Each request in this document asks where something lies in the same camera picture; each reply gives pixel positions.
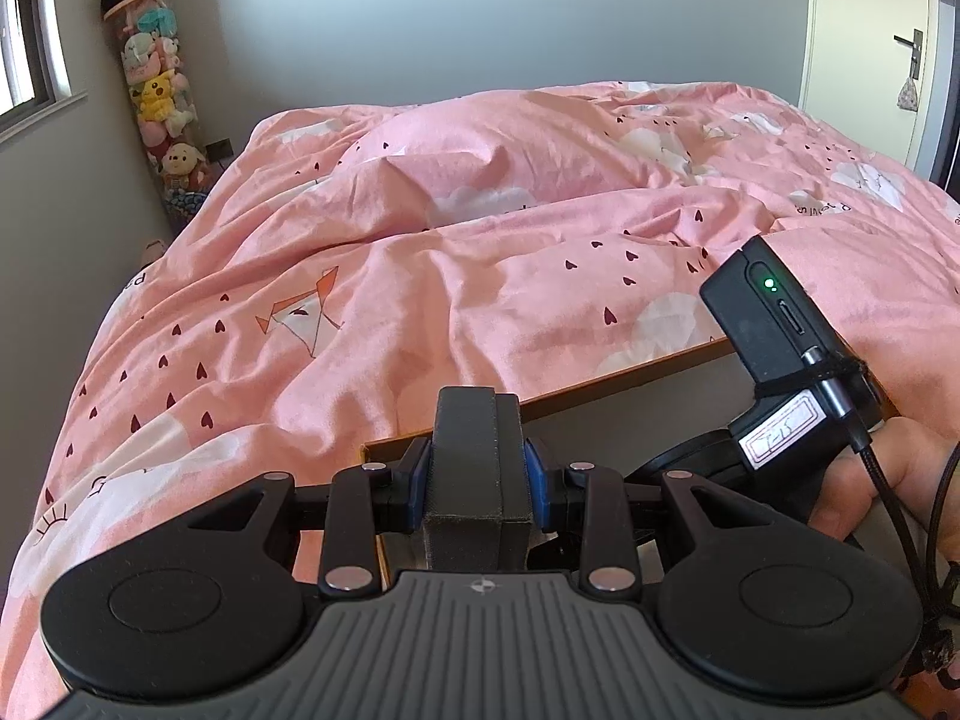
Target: white label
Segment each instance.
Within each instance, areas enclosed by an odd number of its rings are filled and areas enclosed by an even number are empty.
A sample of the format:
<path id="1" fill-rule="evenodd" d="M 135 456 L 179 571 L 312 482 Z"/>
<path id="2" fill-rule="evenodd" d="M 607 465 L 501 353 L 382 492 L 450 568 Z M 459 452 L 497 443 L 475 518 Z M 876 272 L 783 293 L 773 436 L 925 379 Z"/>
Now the white label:
<path id="1" fill-rule="evenodd" d="M 740 439 L 740 448 L 750 465 L 761 469 L 826 418 L 813 392 L 805 389 Z"/>

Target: clear cylinder of plush toys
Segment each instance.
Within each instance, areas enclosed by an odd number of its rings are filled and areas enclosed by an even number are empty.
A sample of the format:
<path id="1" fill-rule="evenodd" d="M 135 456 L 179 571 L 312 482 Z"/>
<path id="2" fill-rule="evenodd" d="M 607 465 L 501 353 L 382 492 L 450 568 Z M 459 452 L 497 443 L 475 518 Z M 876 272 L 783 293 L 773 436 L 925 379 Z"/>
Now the clear cylinder of plush toys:
<path id="1" fill-rule="evenodd" d="M 176 14 L 166 0 L 123 0 L 107 10 L 104 23 L 164 210 L 179 233 L 200 210 L 219 170 L 200 141 Z"/>

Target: window sill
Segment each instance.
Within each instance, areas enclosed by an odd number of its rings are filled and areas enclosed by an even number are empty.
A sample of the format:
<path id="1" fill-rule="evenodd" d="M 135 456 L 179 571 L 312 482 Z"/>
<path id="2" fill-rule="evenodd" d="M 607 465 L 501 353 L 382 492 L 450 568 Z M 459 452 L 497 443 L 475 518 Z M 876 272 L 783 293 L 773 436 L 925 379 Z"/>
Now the window sill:
<path id="1" fill-rule="evenodd" d="M 81 100 L 86 100 L 86 92 L 80 92 L 77 95 L 71 95 L 64 100 L 57 100 L 55 103 L 50 103 L 45 108 L 38 110 L 37 113 L 31 114 L 26 119 L 21 119 L 16 124 L 11 125 L 3 132 L 0 132 L 0 145 L 6 143 L 7 141 L 16 138 L 17 135 L 22 132 L 26 132 L 28 129 L 33 127 L 35 124 L 42 122 L 48 116 L 53 116 L 56 113 L 61 112 L 65 108 L 69 108 L 75 103 L 79 103 Z"/>

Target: bed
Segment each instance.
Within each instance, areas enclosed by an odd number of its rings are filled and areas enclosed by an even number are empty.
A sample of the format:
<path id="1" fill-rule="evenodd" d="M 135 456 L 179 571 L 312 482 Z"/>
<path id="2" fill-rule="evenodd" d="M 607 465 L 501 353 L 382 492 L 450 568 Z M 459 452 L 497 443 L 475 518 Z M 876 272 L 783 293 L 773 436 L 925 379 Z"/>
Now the bed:
<path id="1" fill-rule="evenodd" d="M 757 233 L 901 413 L 960 437 L 960 208 L 774 95 L 609 82 L 267 119 L 90 349 L 11 575 L 0 715 L 64 694 L 37 616 L 72 565 L 264 470 L 326 482 L 431 424 L 441 386 L 527 399 L 706 343 L 697 290 Z"/>

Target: door handle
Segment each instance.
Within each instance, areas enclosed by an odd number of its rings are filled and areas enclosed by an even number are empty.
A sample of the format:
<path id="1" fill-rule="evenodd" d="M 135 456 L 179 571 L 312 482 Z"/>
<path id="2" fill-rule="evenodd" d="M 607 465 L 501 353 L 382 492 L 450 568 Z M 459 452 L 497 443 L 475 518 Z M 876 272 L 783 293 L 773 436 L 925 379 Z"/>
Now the door handle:
<path id="1" fill-rule="evenodd" d="M 910 53 L 910 77 L 911 79 L 919 80 L 920 79 L 920 60 L 923 58 L 923 31 L 919 29 L 913 30 L 913 40 L 907 40 L 906 38 L 901 38 L 899 35 L 894 35 L 894 40 L 900 43 L 903 46 L 909 46 L 911 49 Z"/>

